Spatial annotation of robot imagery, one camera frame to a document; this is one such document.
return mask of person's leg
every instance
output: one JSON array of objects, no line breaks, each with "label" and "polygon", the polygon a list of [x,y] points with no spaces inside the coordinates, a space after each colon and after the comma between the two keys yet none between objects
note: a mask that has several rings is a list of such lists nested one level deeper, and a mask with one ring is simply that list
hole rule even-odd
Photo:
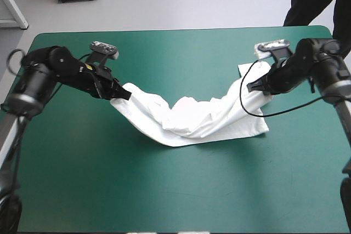
[{"label": "person's leg", "polygon": [[343,58],[351,50],[351,0],[336,0],[333,38],[340,41]]},{"label": "person's leg", "polygon": [[284,26],[307,26],[332,0],[291,0]]}]

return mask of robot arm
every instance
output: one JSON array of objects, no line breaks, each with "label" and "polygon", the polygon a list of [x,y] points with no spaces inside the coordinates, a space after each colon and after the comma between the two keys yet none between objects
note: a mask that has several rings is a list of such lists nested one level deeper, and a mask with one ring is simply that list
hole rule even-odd
[{"label": "robot arm", "polygon": [[41,113],[58,82],[95,98],[128,100],[131,93],[105,66],[108,58],[117,57],[117,48],[102,42],[93,42],[90,48],[93,52],[85,63],[75,59],[66,47],[52,46],[28,53],[21,61],[24,71],[7,99],[9,112],[29,119]]}]

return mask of white towel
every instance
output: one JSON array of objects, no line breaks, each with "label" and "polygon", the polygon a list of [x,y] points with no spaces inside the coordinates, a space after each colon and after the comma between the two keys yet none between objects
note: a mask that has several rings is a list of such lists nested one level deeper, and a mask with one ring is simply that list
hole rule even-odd
[{"label": "white towel", "polygon": [[[243,76],[251,64],[239,65]],[[266,74],[270,66],[266,62],[256,63],[246,76],[242,86],[244,107],[261,115],[261,106],[272,96],[262,92],[248,92],[246,84]],[[112,99],[111,104],[123,114],[139,131],[168,146],[184,146],[203,142],[244,138],[268,132],[263,118],[248,115],[239,100],[241,78],[235,81],[221,99],[196,101],[182,97],[172,109],[159,95],[146,93],[132,83],[124,89],[132,93],[127,100]]]}]

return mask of green table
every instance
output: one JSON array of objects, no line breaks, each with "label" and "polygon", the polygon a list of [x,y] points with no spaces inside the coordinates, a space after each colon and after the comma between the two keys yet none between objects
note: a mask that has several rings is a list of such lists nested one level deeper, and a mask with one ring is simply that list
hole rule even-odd
[{"label": "green table", "polygon": [[[79,57],[94,40],[116,45],[114,75],[173,105],[225,94],[258,42],[286,38],[294,50],[330,36],[322,26],[44,33],[31,50],[64,45]],[[263,112],[316,96],[305,83]],[[254,138],[173,149],[108,101],[63,87],[24,136],[19,230],[347,232],[339,185],[350,150],[333,107],[319,101],[267,123]]]}]

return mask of cloth fold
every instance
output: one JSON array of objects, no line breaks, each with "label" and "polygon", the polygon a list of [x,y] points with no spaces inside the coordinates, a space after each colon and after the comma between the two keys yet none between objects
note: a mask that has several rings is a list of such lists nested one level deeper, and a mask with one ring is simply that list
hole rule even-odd
[{"label": "cloth fold", "polygon": [[[243,76],[251,64],[239,65]],[[246,84],[266,74],[270,66],[266,62],[256,63],[242,86],[244,107],[257,115],[259,109],[268,103],[272,96],[262,92],[248,92]],[[139,131],[148,137],[168,146],[184,146],[203,142],[221,141],[255,136],[269,129],[263,118],[248,115],[239,100],[241,78],[235,81],[221,99],[196,101],[182,97],[169,108],[159,95],[146,93],[132,83],[123,88],[132,93],[131,98],[112,99],[111,104],[123,114]]]}]

